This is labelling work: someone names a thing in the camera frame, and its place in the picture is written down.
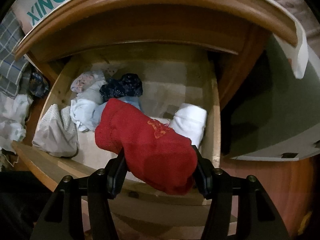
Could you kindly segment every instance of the sock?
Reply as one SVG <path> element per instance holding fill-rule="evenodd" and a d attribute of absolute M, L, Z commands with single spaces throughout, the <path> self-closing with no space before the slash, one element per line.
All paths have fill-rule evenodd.
<path fill-rule="evenodd" d="M 197 156 L 191 140 L 134 106 L 111 98 L 95 130 L 99 148 L 118 154 L 138 179 L 171 195 L 186 194 L 193 184 Z"/>

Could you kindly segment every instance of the plaid fabric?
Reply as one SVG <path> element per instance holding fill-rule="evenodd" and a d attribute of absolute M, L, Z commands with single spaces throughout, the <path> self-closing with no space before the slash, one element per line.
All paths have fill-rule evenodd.
<path fill-rule="evenodd" d="M 29 63 L 25 57 L 14 60 L 14 49 L 23 37 L 15 14 L 9 10 L 0 23 L 0 91 L 9 97 L 18 94 L 22 73 Z"/>

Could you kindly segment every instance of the wooden floor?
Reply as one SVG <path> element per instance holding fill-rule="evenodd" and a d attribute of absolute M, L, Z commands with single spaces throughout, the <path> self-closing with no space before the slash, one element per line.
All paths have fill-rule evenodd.
<path fill-rule="evenodd" d="M 313 158 L 297 162 L 239 161 L 223 158 L 221 168 L 232 176 L 255 175 L 277 207 L 292 238 L 312 198 L 315 179 Z"/>

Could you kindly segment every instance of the wooden furniture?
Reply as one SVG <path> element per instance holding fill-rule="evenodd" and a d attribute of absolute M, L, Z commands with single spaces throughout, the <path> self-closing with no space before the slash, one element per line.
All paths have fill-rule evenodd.
<path fill-rule="evenodd" d="M 140 59 L 149 60 L 150 55 L 156 54 L 158 58 L 153 60 L 165 57 L 179 61 L 180 52 L 184 51 L 183 60 L 193 61 L 186 56 L 189 53 L 185 53 L 190 52 L 188 48 L 194 48 L 190 45 L 218 52 L 221 74 L 216 80 L 213 66 L 204 64 L 201 89 L 204 108 L 209 114 L 202 151 L 219 166 L 220 110 L 251 71 L 271 33 L 292 46 L 297 45 L 294 22 L 265 0 L 71 0 L 48 15 L 25 37 L 16 50 L 16 58 L 27 53 L 49 79 L 55 80 L 41 113 L 39 108 L 42 107 L 38 107 L 38 114 L 31 116 L 36 122 L 51 104 L 57 103 L 60 107 L 69 104 L 71 81 L 86 69 L 88 63 L 132 56 L 127 53 L 132 45 L 127 43 L 137 48 L 144 46 L 142 51 L 148 51 L 146 48 L 152 44 L 147 42 L 179 44 L 183 48 L 164 49 L 170 45 L 163 44 L 157 50 L 160 55 L 135 51 Z M 104 48 L 102 55 L 96 50 L 92 57 L 91 51 L 101 48 Z M 72 56 L 72 59 L 57 77 L 49 62 L 66 56 Z M 30 133 L 32 131 L 27 130 L 28 138 L 33 137 Z M 14 142 L 13 147 L 28 168 L 51 190 L 64 175 L 83 177 L 94 171 L 28 145 Z M 184 197 L 168 196 L 146 184 L 126 180 L 121 194 L 110 202 L 110 208 L 119 223 L 137 231 L 168 239 L 199 239 L 209 204 L 210 201 L 205 201 L 196 190 Z M 233 217 L 230 222 L 232 233 L 235 230 Z"/>

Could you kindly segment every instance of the white fabric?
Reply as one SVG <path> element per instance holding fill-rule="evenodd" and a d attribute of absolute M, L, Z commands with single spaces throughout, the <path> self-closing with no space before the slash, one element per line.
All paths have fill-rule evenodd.
<path fill-rule="evenodd" d="M 187 138 L 191 139 L 192 145 L 199 148 L 203 137 L 207 111 L 199 106 L 183 103 L 174 114 L 169 127 Z"/>
<path fill-rule="evenodd" d="M 36 128 L 34 147 L 55 157 L 71 157 L 78 149 L 78 134 L 71 121 L 70 106 L 59 112 L 57 104 L 50 106 Z"/>
<path fill-rule="evenodd" d="M 293 16 L 286 8 L 281 6 L 274 0 L 266 0 L 270 4 L 279 8 L 282 12 L 284 12 L 288 17 L 290 17 L 296 26 L 298 44 L 297 47 L 293 47 L 287 42 L 283 41 L 281 38 L 275 35 L 279 45 L 281 46 L 283 52 L 285 53 L 286 57 L 290 59 L 291 68 L 293 71 L 294 76 L 297 79 L 301 79 L 304 76 L 306 71 L 309 53 L 308 53 L 308 44 L 307 44 L 307 37 L 304 28 L 302 27 L 299 20 Z"/>
<path fill-rule="evenodd" d="M 103 103 L 99 90 L 106 83 L 105 80 L 97 81 L 71 100 L 71 120 L 76 124 L 79 131 L 95 130 L 91 117 L 94 109 Z"/>
<path fill-rule="evenodd" d="M 26 136 L 25 119 L 33 100 L 28 95 L 9 98 L 0 92 L 0 149 L 15 152 L 12 141 L 22 141 Z"/>

